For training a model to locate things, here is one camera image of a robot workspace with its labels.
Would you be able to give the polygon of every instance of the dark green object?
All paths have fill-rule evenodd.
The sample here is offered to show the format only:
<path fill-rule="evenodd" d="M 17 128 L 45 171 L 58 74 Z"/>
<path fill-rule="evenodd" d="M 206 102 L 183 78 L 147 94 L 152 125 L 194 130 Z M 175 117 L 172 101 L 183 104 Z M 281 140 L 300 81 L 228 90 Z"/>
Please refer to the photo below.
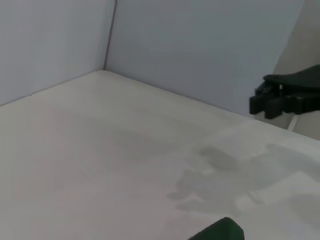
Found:
<path fill-rule="evenodd" d="M 189 240 L 245 240 L 245 234 L 235 221 L 225 217 Z"/>

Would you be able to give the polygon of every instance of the white cable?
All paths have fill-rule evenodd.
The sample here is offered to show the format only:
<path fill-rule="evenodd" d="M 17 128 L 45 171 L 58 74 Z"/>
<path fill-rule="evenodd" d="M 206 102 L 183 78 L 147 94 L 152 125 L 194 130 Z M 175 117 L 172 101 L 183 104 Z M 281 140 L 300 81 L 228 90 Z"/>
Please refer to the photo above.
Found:
<path fill-rule="evenodd" d="M 298 120 L 299 120 L 299 115 L 293 115 L 287 130 L 292 132 L 295 129 L 295 126 L 296 126 Z"/>

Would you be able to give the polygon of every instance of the white wall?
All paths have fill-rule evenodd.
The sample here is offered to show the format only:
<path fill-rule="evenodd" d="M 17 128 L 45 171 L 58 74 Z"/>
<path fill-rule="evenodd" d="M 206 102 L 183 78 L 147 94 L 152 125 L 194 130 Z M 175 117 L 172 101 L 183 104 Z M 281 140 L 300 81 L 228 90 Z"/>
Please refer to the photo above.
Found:
<path fill-rule="evenodd" d="M 303 0 L 119 0 L 107 69 L 248 114 Z"/>
<path fill-rule="evenodd" d="M 113 4 L 0 1 L 0 104 L 102 69 Z"/>

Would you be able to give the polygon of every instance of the white table surface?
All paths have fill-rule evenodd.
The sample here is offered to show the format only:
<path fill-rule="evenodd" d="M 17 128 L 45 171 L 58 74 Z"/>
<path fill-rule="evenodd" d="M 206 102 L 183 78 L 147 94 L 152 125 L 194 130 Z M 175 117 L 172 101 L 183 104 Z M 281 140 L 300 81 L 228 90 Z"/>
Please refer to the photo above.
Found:
<path fill-rule="evenodd" d="M 320 144 L 98 71 L 0 107 L 3 240 L 318 240 Z"/>

